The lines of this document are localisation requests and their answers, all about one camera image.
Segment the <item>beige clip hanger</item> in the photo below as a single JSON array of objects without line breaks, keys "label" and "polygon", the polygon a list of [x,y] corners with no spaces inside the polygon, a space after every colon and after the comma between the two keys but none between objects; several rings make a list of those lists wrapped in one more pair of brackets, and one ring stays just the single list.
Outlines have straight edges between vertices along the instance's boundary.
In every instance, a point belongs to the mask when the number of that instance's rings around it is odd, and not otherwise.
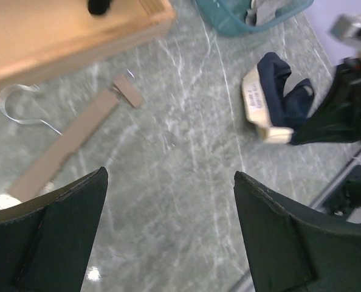
[{"label": "beige clip hanger", "polygon": [[17,91],[38,92],[37,85],[9,85],[0,91],[0,112],[20,125],[45,125],[59,134],[59,138],[22,174],[7,193],[21,202],[38,196],[60,171],[60,168],[97,130],[119,104],[122,96],[133,108],[142,106],[143,97],[132,83],[120,74],[111,89],[101,91],[91,104],[64,131],[58,131],[44,119],[16,119],[6,109],[7,99]]}]

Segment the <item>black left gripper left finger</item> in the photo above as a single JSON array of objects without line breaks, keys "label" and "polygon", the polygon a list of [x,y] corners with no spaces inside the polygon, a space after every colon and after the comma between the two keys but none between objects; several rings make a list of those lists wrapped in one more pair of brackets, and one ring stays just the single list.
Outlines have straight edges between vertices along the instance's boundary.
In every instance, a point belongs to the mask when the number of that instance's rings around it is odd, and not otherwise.
[{"label": "black left gripper left finger", "polygon": [[80,291],[107,188],[100,167],[0,210],[0,291]]}]

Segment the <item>navy underwear cream waistband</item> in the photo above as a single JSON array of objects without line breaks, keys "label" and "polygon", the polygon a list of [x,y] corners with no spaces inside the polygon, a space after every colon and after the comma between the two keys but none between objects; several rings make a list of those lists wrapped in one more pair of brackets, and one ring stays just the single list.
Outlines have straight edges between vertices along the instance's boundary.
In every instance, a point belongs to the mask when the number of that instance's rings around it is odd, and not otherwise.
[{"label": "navy underwear cream waistband", "polygon": [[288,63],[268,52],[242,80],[246,119],[254,124],[264,143],[295,145],[298,130],[308,120],[315,91],[310,79],[305,78],[286,94],[291,73]]}]

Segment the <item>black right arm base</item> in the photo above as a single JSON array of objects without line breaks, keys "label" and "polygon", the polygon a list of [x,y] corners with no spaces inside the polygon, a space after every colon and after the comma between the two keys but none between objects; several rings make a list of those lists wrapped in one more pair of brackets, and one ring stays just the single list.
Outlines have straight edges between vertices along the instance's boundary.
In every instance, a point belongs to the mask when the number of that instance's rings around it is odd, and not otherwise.
[{"label": "black right arm base", "polygon": [[361,207],[361,166],[354,169],[343,183],[323,203],[326,213],[347,220]]}]

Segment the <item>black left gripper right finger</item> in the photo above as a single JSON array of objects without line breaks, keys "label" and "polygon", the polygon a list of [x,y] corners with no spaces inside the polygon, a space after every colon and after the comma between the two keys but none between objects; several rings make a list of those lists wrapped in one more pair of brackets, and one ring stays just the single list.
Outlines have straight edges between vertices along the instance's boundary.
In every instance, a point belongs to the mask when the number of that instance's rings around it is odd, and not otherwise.
[{"label": "black left gripper right finger", "polygon": [[361,291],[361,225],[236,172],[235,201],[257,291]]}]

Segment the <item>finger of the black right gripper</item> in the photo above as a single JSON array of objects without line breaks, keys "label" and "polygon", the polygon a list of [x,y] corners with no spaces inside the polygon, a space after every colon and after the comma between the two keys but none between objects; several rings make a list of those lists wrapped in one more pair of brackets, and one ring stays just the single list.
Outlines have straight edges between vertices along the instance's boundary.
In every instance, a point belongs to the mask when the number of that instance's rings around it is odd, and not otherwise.
[{"label": "finger of the black right gripper", "polygon": [[338,65],[329,92],[315,110],[295,132],[297,145],[310,143],[352,143],[346,126],[348,109],[348,92],[346,77],[348,68]]}]

